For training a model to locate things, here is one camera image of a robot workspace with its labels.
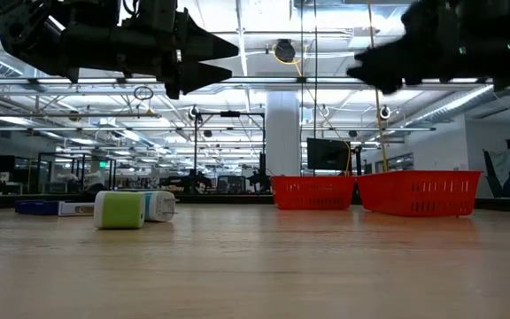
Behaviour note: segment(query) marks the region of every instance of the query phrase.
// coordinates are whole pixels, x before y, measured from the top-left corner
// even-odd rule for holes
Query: red plastic basket
[[[355,177],[275,176],[271,183],[279,209],[343,210],[352,202]]]
[[[399,216],[458,216],[474,210],[481,172],[400,171],[357,178],[367,210]]]

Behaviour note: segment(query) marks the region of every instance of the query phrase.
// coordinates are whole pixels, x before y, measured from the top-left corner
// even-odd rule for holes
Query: wall
[[[504,152],[507,150],[506,140],[510,139],[510,121],[467,121],[468,166],[470,170],[483,171],[482,180],[477,190],[478,198],[490,198],[491,189],[484,177],[485,160],[483,150]]]
[[[437,124],[436,131],[413,132],[407,136],[404,144],[390,144],[387,158],[413,153],[416,170],[466,170],[468,169],[468,146],[463,115],[451,123]],[[382,160],[381,151],[369,151],[363,159],[373,163]]]
[[[29,136],[26,132],[11,132],[11,139],[0,137],[0,155],[15,155],[36,160],[39,152],[54,152],[56,140]]]

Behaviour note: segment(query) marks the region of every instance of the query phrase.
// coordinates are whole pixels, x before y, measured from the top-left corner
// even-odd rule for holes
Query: wooden table
[[[0,211],[0,318],[510,319],[510,213],[178,210],[141,230]]]

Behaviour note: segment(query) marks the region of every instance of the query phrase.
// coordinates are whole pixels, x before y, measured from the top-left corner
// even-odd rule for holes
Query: ceiling
[[[348,138],[347,128],[376,127],[376,99],[375,91],[360,83],[350,82],[344,77],[345,69],[355,64],[353,54],[370,45],[369,15],[366,1],[355,1],[353,4],[342,4],[341,0],[318,0],[317,19],[313,15],[313,7],[305,4],[302,8],[292,8],[291,3],[300,4],[302,0],[181,0],[179,11],[187,8],[191,17],[200,26],[210,32],[243,47],[244,58],[226,58],[211,61],[216,66],[232,70],[237,79],[233,84],[216,84],[200,89],[179,100],[169,100],[164,95],[162,85],[151,83],[147,87],[152,89],[154,97],[140,102],[135,99],[134,91],[142,85],[124,84],[81,84],[72,86],[68,83],[42,85],[39,90],[11,85],[0,75],[0,112],[8,114],[43,112],[47,114],[69,113],[104,113],[103,122],[114,124],[120,128],[148,128],[156,127],[157,131],[135,131],[138,141],[127,136],[115,136],[111,131],[52,131],[57,137],[57,143],[63,144],[62,137],[82,138],[95,141],[94,144],[80,144],[69,142],[72,147],[117,147],[109,153],[126,152],[128,147],[143,147],[134,149],[123,160],[139,161],[150,157],[161,157],[159,163],[166,167],[183,167],[189,165],[187,156],[193,152],[191,140],[193,132],[182,130],[175,132],[175,128],[190,128],[189,110],[195,106],[201,112],[241,111],[263,113],[267,105],[269,90],[295,90],[298,100],[308,110],[314,106],[313,97],[323,114],[315,119],[317,127],[329,127],[331,123],[339,128],[339,134]],[[400,15],[407,8],[407,1],[389,0],[374,1],[373,26],[375,28],[375,43],[383,43],[398,38],[404,33],[400,23]],[[237,32],[239,26],[243,36]],[[318,28],[317,37],[312,33],[314,25]],[[295,50],[297,66],[284,65],[273,55],[273,45],[278,39],[290,39]],[[16,70],[23,76],[41,76],[30,66],[9,56],[1,48],[0,62]],[[317,76],[320,78],[336,77],[343,79],[341,84],[321,84],[315,87],[301,88],[299,85],[281,85],[266,83],[242,83],[241,77],[250,79],[270,77],[299,77]],[[84,69],[81,77],[112,78],[121,74],[98,70]],[[419,88],[406,88],[391,96],[380,96],[380,104],[387,105],[393,112],[389,125],[409,121],[418,114],[426,112],[427,108],[438,103],[456,91],[468,91],[476,88],[461,85],[426,85]],[[154,113],[157,117],[144,118],[137,116],[144,113]],[[302,124],[313,127],[312,112],[303,111]],[[53,128],[96,128],[96,121],[88,118],[71,121],[67,118],[48,116],[43,119],[31,119],[23,127],[53,127]],[[21,127],[21,122],[10,123],[0,121],[0,127]],[[247,117],[239,119],[221,118],[215,116],[206,122],[208,128],[234,128],[234,130],[217,129],[212,131],[211,137],[199,137],[205,144],[203,157],[198,159],[200,165],[222,164],[228,167],[237,164],[252,163],[257,165],[257,144],[250,147],[246,142],[257,142],[262,139],[262,133],[257,129],[262,126],[260,118]],[[321,131],[326,138],[339,138],[332,130]],[[313,135],[311,130],[303,131],[305,136]],[[362,132],[357,141],[369,141],[371,133]],[[151,148],[145,151],[146,143]],[[214,148],[220,145],[220,151]]]

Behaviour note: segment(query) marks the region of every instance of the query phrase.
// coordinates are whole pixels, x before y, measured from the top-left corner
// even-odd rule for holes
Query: green object
[[[138,229],[143,226],[143,194],[108,192],[104,197],[103,229]]]

